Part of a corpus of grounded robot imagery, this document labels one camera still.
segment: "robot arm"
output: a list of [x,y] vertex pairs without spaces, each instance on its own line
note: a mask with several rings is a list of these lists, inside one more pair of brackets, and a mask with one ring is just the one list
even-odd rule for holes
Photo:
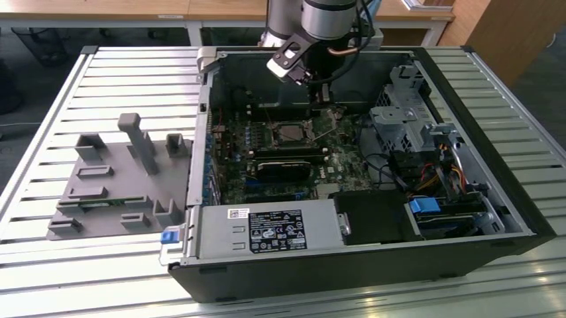
[[[274,76],[298,85],[329,84],[357,59],[373,32],[372,17],[380,0],[269,0],[268,23],[261,46],[278,47],[266,67]],[[349,40],[354,46],[348,48]],[[340,70],[344,57],[354,54]]]

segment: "green circuit board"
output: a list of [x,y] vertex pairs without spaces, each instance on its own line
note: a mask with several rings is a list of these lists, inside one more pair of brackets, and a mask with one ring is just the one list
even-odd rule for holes
[[[340,191],[370,189],[372,181],[353,140],[356,118],[354,115],[341,116],[334,109],[324,109],[306,121],[249,122],[242,115],[236,115],[236,120],[214,134],[221,203],[253,203],[253,198],[261,197],[285,201],[317,199],[316,186],[322,184],[332,184]],[[297,134],[286,134],[297,130],[296,127],[308,130],[302,135],[305,141]],[[273,133],[277,128],[285,134]],[[302,141],[304,147],[325,149],[324,161],[312,164],[308,178],[282,184],[257,182],[249,170],[248,152],[277,149],[285,142],[296,146]]]

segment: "desk leg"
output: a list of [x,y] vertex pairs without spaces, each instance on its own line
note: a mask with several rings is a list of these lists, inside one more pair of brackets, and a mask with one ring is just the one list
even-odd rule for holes
[[431,28],[425,31],[421,46],[436,46],[440,40],[441,33],[445,29],[447,22],[433,22]]
[[202,28],[201,21],[186,21],[186,32],[190,46],[202,46],[202,37],[200,35],[200,29]]

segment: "motherboard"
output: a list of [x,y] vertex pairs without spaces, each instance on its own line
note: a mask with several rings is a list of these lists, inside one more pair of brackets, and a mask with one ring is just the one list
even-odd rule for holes
[[221,204],[325,199],[370,189],[357,151],[356,121],[340,106],[309,114],[248,107],[210,127]]

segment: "blue latch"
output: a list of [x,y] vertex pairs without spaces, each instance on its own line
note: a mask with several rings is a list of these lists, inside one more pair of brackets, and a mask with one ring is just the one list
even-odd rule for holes
[[178,231],[164,231],[161,233],[161,244],[173,244],[178,242]]
[[412,213],[433,213],[440,211],[439,203],[433,197],[416,197],[408,203]]

